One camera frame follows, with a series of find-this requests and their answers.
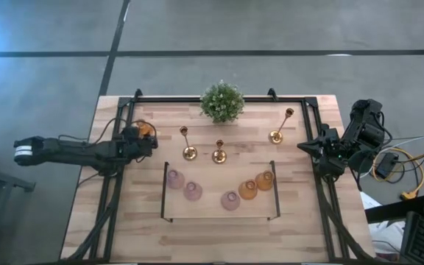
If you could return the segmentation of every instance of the gold candlestick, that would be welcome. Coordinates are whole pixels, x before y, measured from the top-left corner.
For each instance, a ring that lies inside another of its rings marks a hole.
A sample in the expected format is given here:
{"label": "gold candlestick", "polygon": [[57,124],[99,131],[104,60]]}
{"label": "gold candlestick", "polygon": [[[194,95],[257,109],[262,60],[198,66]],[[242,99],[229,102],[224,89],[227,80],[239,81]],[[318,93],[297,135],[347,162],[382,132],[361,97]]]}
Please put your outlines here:
{"label": "gold candlestick", "polygon": [[224,163],[227,160],[227,153],[222,150],[222,146],[224,145],[224,141],[222,140],[217,140],[217,142],[215,143],[215,145],[217,145],[217,150],[213,151],[212,153],[212,160],[215,163]]}
{"label": "gold candlestick", "polygon": [[186,160],[195,159],[196,156],[197,156],[197,150],[194,147],[189,146],[189,142],[188,142],[188,138],[187,138],[188,128],[186,126],[182,126],[180,128],[180,133],[181,133],[181,135],[184,136],[185,144],[186,144],[186,148],[183,150],[184,159],[186,159]]}
{"label": "gold candlestick", "polygon": [[283,141],[283,134],[280,132],[280,130],[283,128],[284,123],[286,123],[286,120],[294,114],[294,110],[291,108],[288,108],[286,110],[286,117],[284,118],[283,123],[280,125],[279,130],[272,131],[268,134],[268,139],[273,144],[280,144]]}

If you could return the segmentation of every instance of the pink glass vase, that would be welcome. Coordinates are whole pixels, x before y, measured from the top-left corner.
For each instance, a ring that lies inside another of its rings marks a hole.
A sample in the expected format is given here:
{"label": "pink glass vase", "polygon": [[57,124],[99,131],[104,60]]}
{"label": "pink glass vase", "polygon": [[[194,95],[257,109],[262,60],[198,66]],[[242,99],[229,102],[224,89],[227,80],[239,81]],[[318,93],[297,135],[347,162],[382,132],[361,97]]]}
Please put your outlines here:
{"label": "pink glass vase", "polygon": [[240,206],[240,196],[235,191],[227,191],[220,199],[225,210],[234,211]]}
{"label": "pink glass vase", "polygon": [[184,197],[192,202],[197,201],[202,196],[202,187],[195,182],[186,183],[183,189]]}
{"label": "pink glass vase", "polygon": [[171,169],[166,173],[166,184],[169,188],[179,189],[184,185],[184,176],[175,169]]}

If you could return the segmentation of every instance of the potted plant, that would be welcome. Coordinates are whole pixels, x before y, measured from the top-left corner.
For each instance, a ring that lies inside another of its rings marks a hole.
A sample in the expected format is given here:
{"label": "potted plant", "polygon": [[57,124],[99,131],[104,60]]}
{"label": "potted plant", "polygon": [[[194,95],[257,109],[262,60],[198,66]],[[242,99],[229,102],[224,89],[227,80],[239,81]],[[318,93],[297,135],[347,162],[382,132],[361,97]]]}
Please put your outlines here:
{"label": "potted plant", "polygon": [[208,88],[201,97],[202,114],[213,119],[213,123],[234,121],[243,113],[243,93],[236,85],[221,80]]}

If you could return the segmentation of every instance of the yellow cable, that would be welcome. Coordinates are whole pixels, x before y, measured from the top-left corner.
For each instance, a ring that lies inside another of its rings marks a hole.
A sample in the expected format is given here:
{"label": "yellow cable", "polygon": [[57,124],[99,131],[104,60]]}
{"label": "yellow cable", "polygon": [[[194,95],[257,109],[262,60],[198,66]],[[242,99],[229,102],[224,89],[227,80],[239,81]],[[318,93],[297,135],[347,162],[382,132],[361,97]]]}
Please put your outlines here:
{"label": "yellow cable", "polygon": [[375,158],[374,158],[374,164],[372,165],[372,176],[374,177],[374,179],[375,180],[377,180],[378,182],[384,182],[384,181],[387,181],[387,180],[389,180],[390,179],[390,177],[392,177],[393,175],[394,175],[394,173],[402,166],[402,165],[404,165],[405,163],[408,163],[408,162],[411,162],[411,161],[413,161],[413,162],[415,162],[416,164],[417,164],[417,167],[419,167],[420,168],[420,171],[421,171],[421,181],[420,181],[420,184],[413,190],[413,191],[410,191],[409,192],[409,194],[416,194],[420,189],[421,189],[421,187],[423,186],[423,183],[424,183],[424,170],[423,170],[423,167],[420,165],[420,163],[418,162],[418,159],[420,159],[420,158],[424,158],[424,154],[422,154],[422,155],[419,155],[419,156],[417,156],[417,157],[413,157],[412,155],[410,155],[407,151],[405,151],[405,150],[403,150],[403,149],[400,149],[400,148],[397,148],[397,147],[395,147],[395,148],[392,148],[392,150],[395,150],[395,151],[397,151],[397,152],[402,152],[403,154],[405,154],[409,159],[407,160],[407,161],[403,161],[402,163],[400,163],[400,165],[394,170],[394,171],[392,171],[390,174],[389,174],[389,176],[387,176],[385,179],[378,179],[377,178],[377,176],[375,175],[375,162],[377,161],[377,158],[378,158],[378,156],[380,155],[380,153],[379,154],[377,154],[376,156],[375,156]]}

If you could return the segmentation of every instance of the gray floor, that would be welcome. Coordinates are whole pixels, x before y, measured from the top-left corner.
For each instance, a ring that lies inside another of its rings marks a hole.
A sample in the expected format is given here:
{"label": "gray floor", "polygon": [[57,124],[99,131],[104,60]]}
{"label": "gray floor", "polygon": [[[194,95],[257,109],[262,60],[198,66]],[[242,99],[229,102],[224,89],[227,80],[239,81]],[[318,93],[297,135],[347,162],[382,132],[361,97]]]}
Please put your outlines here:
{"label": "gray floor", "polygon": [[[121,0],[0,1],[0,52],[108,51]],[[119,50],[424,49],[424,1],[132,0]],[[37,182],[16,191],[0,264],[55,261],[78,166],[13,162],[13,141],[89,133],[106,57],[0,58],[0,170]],[[345,124],[357,99],[382,102],[394,137],[424,135],[424,56],[117,58],[108,95],[199,94],[225,80],[247,94],[336,94]],[[424,140],[404,146],[424,152]],[[398,200],[414,176],[363,189]]]}

